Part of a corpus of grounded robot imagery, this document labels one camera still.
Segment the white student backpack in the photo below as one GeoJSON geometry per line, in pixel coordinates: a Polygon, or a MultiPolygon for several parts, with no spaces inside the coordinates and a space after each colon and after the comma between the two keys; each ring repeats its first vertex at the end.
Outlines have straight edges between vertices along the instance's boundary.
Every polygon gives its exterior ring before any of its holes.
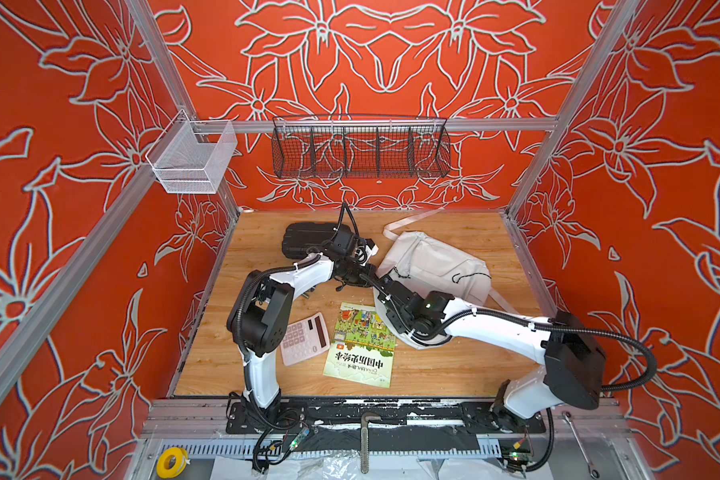
{"type": "Polygon", "coordinates": [[[393,245],[376,275],[388,275],[424,299],[424,335],[392,333],[417,350],[437,348],[454,338],[468,338],[521,352],[525,347],[525,318],[514,310],[496,311],[485,306],[486,300],[499,295],[483,260],[421,231],[395,232],[424,217],[409,217],[384,230],[393,245]]]}

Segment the green illustrated book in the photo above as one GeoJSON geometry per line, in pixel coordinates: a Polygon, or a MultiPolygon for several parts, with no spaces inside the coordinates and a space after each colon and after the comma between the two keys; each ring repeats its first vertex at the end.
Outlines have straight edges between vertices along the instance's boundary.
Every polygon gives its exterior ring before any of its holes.
{"type": "Polygon", "coordinates": [[[396,341],[374,307],[343,302],[323,374],[389,388],[396,341]]]}

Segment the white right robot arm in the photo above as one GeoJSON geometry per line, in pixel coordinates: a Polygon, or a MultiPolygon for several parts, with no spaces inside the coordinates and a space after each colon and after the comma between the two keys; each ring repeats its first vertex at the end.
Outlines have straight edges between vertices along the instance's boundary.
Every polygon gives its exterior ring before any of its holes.
{"type": "Polygon", "coordinates": [[[500,430],[519,429],[537,413],[562,404],[595,410],[602,394],[643,386],[658,370],[653,352],[641,341],[587,328],[565,311],[553,317],[530,317],[478,306],[442,291],[421,296],[390,275],[364,280],[373,287],[388,328],[416,348],[437,348],[454,338],[468,338],[536,363],[531,373],[500,386],[489,414],[500,430]],[[631,380],[605,383],[601,338],[632,348],[643,357],[644,371],[631,380]]]}

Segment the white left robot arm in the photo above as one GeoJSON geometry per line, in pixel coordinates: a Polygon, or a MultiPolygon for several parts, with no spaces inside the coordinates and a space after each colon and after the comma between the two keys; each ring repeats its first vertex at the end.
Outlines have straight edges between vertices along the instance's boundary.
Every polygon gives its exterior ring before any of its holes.
{"type": "Polygon", "coordinates": [[[335,280],[341,289],[369,288],[378,248],[360,236],[347,203],[331,231],[316,244],[300,247],[303,257],[287,266],[253,270],[244,280],[227,319],[244,371],[242,398],[267,426],[276,426],[281,389],[276,376],[276,350],[285,337],[294,300],[335,280]]]}

